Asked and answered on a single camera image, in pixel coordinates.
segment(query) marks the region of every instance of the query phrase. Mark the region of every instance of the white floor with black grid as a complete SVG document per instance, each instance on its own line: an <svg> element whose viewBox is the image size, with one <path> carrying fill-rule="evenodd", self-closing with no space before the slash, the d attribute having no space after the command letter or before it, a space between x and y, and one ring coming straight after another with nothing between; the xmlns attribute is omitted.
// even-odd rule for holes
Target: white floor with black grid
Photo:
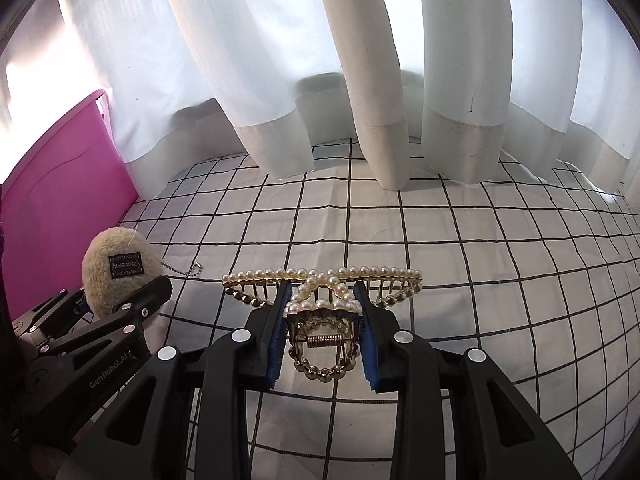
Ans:
<svg viewBox="0 0 640 480"><path fill-rule="evenodd" d="M557 162L548 181L503 153L494 179L464 186L433 173L412 139L412 177L383 190L355 140L314 148L316 170L279 181L247 154L189 168L121 225L158 247L174 295L150 332L156 348L211 344L251 307L223 294L223 274L271 267L421 269L424 290L393 307L437 348L484 349L548 424L583 478L598 478L640 416L638 217L618 194ZM447 478L455 478L443 390ZM193 477L197 407L188 478ZM254 479L387 479L396 400L362 365L322 384L285 352L267 394L249 392Z"/></svg>

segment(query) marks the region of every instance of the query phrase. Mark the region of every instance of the fuzzy pom-pom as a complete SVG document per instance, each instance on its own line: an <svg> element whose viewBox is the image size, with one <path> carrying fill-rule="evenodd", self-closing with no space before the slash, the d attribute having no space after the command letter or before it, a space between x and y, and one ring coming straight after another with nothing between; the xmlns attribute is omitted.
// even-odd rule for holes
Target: fuzzy pom-pom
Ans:
<svg viewBox="0 0 640 480"><path fill-rule="evenodd" d="M121 260L130 266L122 267ZM82 260L84 295L98 317L111 314L114 305L162 274L153 246L139 232L124 227L98 234Z"/></svg>

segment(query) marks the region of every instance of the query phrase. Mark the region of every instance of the spring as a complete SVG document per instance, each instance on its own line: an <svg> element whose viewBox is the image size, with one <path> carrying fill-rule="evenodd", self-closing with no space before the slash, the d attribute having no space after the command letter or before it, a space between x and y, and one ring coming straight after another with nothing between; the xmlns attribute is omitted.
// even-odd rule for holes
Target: spring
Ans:
<svg viewBox="0 0 640 480"><path fill-rule="evenodd" d="M306 338L308 348L323 348L325 346L340 346L342 334L310 335Z"/></svg>

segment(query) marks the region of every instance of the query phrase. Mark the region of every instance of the pink panel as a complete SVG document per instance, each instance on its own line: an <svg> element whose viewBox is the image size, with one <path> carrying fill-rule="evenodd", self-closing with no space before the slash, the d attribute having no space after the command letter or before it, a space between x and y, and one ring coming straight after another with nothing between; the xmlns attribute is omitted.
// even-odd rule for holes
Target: pink panel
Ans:
<svg viewBox="0 0 640 480"><path fill-rule="evenodd" d="M81 285L92 238L117 225L138 194L95 103L54 124L2 184L2 273L11 318Z"/></svg>

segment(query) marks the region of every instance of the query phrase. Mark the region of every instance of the silver screw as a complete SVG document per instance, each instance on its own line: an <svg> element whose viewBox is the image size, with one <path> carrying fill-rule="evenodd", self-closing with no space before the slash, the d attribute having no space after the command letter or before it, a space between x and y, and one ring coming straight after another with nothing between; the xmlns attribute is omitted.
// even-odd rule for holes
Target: silver screw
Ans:
<svg viewBox="0 0 640 480"><path fill-rule="evenodd" d="M175 357L175 348L172 346L164 346L158 350L158 359L161 361L168 361Z"/></svg>
<svg viewBox="0 0 640 480"><path fill-rule="evenodd" d="M469 359L476 363L481 363L486 359L486 354L479 348L472 348L469 350Z"/></svg>
<svg viewBox="0 0 640 480"><path fill-rule="evenodd" d="M231 339L233 339L236 343L242 343L247 341L251 337L251 332L249 332L245 328L239 328L235 332L232 333Z"/></svg>
<svg viewBox="0 0 640 480"><path fill-rule="evenodd" d="M406 344L414 340L414 335L411 332L407 332L407 330L398 330L394 334L394 339L399 343Z"/></svg>

